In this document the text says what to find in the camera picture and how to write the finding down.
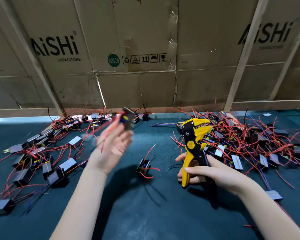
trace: person's right hand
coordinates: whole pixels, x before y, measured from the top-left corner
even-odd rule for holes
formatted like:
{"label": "person's right hand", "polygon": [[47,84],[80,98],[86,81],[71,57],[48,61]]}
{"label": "person's right hand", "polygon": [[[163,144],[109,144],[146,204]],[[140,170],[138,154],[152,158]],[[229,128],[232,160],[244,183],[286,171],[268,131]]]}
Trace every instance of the person's right hand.
{"label": "person's right hand", "polygon": [[[187,153],[183,153],[176,158],[177,162],[182,161],[187,156]],[[190,184],[205,182],[205,177],[208,176],[216,182],[216,184],[230,193],[239,196],[245,189],[246,186],[254,184],[255,182],[245,176],[244,174],[238,172],[235,169],[228,167],[222,162],[218,161],[214,157],[207,155],[208,161],[211,167],[199,166],[196,160],[193,160],[190,167],[185,168],[187,173],[190,173]],[[178,173],[178,181],[182,181],[182,170],[180,169]]]}

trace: wire stripper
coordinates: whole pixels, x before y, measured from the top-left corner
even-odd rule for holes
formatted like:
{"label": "wire stripper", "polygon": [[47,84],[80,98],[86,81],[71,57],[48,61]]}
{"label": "wire stripper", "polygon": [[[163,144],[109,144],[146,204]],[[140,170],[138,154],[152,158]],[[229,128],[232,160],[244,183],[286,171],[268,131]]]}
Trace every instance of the wire stripper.
{"label": "wire stripper", "polygon": [[[182,135],[184,138],[185,149],[187,151],[187,156],[183,162],[182,169],[182,186],[186,187],[189,184],[190,175],[184,168],[188,167],[192,160],[197,160],[200,166],[209,166],[210,163],[204,152],[204,148],[207,143],[200,143],[204,135],[212,130],[212,127],[206,125],[210,123],[207,119],[193,118],[185,121],[182,124]],[[210,178],[205,177],[209,185],[210,190],[214,195],[217,194],[216,182]]]}

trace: person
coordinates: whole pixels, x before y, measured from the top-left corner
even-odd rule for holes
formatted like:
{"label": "person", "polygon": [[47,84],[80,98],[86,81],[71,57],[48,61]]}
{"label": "person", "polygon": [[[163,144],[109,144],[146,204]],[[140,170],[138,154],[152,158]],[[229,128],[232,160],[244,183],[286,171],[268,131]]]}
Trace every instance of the person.
{"label": "person", "polygon": [[[124,125],[118,121],[114,121],[101,133],[97,147],[92,152],[50,240],[92,238],[107,176],[131,144],[132,135],[133,132],[125,131]],[[182,161],[186,155],[187,153],[181,154],[176,161]],[[185,171],[192,175],[190,183],[204,182],[204,176],[208,176],[213,178],[218,186],[238,196],[264,239],[300,240],[300,228],[260,185],[212,156],[208,156],[208,161],[211,167],[198,166],[197,161],[192,161],[190,167],[185,168]],[[178,181],[182,181],[182,169],[177,176]]]}

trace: recycling symbol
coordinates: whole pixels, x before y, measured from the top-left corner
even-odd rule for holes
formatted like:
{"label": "recycling symbol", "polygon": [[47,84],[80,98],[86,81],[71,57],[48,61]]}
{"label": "recycling symbol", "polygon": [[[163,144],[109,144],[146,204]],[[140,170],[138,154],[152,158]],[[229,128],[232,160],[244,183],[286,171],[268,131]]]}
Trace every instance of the recycling symbol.
{"label": "recycling symbol", "polygon": [[130,56],[122,56],[122,60],[125,65],[131,64]]}

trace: green rohs sticker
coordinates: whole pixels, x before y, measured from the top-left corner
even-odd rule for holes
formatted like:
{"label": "green rohs sticker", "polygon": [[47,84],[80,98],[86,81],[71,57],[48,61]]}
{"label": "green rohs sticker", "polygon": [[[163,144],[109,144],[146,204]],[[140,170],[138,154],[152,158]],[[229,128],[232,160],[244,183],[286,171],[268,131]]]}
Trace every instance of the green rohs sticker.
{"label": "green rohs sticker", "polygon": [[108,56],[108,63],[112,67],[117,67],[120,64],[120,59],[116,54],[111,54]]}

